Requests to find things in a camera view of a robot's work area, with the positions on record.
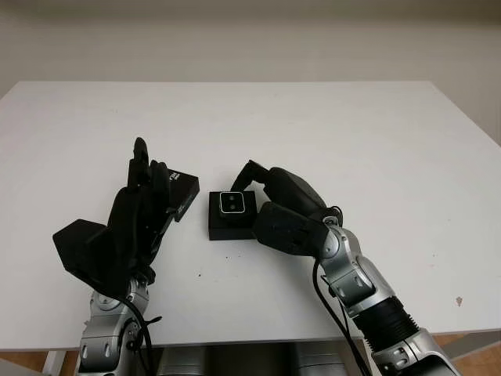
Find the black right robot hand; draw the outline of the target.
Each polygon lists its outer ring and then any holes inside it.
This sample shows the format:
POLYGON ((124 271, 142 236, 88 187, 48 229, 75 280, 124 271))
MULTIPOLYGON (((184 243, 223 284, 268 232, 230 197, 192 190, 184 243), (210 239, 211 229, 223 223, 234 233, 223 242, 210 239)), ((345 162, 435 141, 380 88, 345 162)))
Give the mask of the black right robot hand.
POLYGON ((252 182, 263 185, 268 199, 304 216, 310 216, 327 205, 319 194, 300 176, 284 168, 264 168, 249 160, 236 177, 231 191, 244 191, 252 182))

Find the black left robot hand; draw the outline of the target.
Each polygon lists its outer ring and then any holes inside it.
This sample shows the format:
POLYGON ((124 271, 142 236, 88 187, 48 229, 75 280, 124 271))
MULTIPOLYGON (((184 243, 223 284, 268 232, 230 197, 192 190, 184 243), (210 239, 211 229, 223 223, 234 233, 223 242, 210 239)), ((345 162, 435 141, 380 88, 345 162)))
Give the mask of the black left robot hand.
POLYGON ((128 164, 127 185, 114 199, 107 226, 128 273, 147 284, 155 281, 151 264, 173 215, 170 198, 167 165, 149 159, 146 141, 138 137, 128 164))

